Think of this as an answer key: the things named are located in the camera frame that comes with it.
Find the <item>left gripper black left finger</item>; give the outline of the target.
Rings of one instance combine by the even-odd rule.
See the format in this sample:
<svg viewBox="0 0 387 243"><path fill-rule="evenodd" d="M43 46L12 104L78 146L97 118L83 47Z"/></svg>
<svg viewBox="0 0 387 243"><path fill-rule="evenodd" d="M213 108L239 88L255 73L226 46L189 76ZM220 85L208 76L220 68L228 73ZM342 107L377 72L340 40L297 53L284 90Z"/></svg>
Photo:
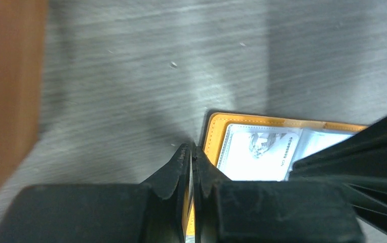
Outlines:
<svg viewBox="0 0 387 243"><path fill-rule="evenodd" d="M191 149L139 184L42 184L22 189L0 242L184 242Z"/></svg>

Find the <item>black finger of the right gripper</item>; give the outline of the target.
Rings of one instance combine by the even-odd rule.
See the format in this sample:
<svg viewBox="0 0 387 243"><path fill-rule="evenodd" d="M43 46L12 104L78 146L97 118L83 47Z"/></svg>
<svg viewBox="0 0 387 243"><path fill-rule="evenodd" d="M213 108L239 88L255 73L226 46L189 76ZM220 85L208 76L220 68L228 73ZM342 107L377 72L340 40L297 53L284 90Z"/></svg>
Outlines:
<svg viewBox="0 0 387 243"><path fill-rule="evenodd" d="M340 185L357 216L387 235L387 116L295 162L289 180Z"/></svg>

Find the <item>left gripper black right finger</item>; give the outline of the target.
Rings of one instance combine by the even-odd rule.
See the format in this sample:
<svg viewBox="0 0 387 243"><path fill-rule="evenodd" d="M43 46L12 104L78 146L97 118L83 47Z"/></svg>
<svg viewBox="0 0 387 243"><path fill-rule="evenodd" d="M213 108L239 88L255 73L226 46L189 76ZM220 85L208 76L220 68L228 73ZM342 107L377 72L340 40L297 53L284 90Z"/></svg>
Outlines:
<svg viewBox="0 0 387 243"><path fill-rule="evenodd" d="M233 181L192 152L196 242L364 242L342 190L319 182Z"/></svg>

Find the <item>white VIP diamond card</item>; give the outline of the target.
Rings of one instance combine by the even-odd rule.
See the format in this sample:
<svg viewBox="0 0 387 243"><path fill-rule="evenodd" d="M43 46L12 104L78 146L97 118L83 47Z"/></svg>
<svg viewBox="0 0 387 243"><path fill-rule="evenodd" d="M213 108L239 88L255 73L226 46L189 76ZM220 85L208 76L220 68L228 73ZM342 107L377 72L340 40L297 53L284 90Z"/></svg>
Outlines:
<svg viewBox="0 0 387 243"><path fill-rule="evenodd" d="M230 129L217 168L234 181L283 181L302 129Z"/></svg>

